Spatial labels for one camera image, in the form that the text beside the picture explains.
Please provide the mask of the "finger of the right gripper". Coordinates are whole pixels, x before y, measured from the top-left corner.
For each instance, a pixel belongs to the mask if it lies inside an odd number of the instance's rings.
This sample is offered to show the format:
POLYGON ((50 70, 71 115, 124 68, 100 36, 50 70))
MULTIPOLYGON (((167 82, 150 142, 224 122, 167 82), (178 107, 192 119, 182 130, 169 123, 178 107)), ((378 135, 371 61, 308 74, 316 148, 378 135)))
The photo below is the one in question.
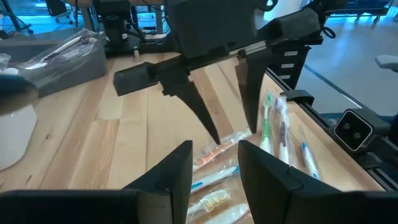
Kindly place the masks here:
POLYGON ((262 80, 268 66, 273 62, 272 50, 264 49, 254 53, 245 50, 238 52, 238 65, 235 66, 238 86, 242 98, 244 114, 249 129, 257 132, 257 117, 262 80))
POLYGON ((186 67, 161 70, 158 78, 163 87, 162 93, 164 95, 176 96, 182 100, 195 113, 214 142, 220 144, 220 137, 210 112, 194 82, 189 79, 189 76, 190 71, 186 67))

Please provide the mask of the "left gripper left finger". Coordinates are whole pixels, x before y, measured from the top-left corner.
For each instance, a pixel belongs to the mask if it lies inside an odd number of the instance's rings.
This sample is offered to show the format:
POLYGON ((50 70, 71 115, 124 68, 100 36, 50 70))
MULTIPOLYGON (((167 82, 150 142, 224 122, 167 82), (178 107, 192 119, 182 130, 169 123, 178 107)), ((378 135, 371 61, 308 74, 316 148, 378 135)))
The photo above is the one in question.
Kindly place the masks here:
POLYGON ((124 223, 185 223, 192 185, 193 142, 186 140, 125 186, 136 192, 124 223))

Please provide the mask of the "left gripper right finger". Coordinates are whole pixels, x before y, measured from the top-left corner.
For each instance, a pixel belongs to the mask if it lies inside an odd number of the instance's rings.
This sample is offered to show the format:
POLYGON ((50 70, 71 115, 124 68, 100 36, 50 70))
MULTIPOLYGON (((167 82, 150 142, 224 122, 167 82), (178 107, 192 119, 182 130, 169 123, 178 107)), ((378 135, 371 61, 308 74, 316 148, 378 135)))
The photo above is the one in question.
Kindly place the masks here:
POLYGON ((339 223, 339 190, 287 165, 253 143, 238 144, 244 192, 255 223, 339 223))

